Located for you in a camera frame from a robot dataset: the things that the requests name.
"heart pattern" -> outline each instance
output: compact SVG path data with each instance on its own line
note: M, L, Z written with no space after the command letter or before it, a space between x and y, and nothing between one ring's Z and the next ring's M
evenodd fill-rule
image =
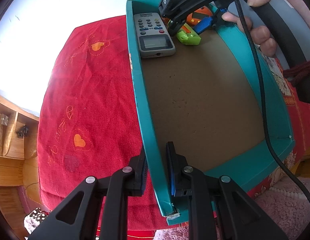
M74 135L74 145L76 147L85 147L86 145L86 142L81 138L78 133Z
M98 51L102 46L104 46L104 42L96 42L94 44L92 44L92 50L93 51Z

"red tablecloth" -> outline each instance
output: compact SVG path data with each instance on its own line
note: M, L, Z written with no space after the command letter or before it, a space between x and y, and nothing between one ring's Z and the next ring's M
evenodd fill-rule
M291 116L296 147L291 167L310 145L310 105L277 76ZM126 18L114 17L76 28L60 52L40 114L38 164L40 196L54 209L85 177L110 176L140 153L138 125L127 49ZM249 192L273 185L274 171ZM129 230L168 228L148 177L142 198L130 198Z

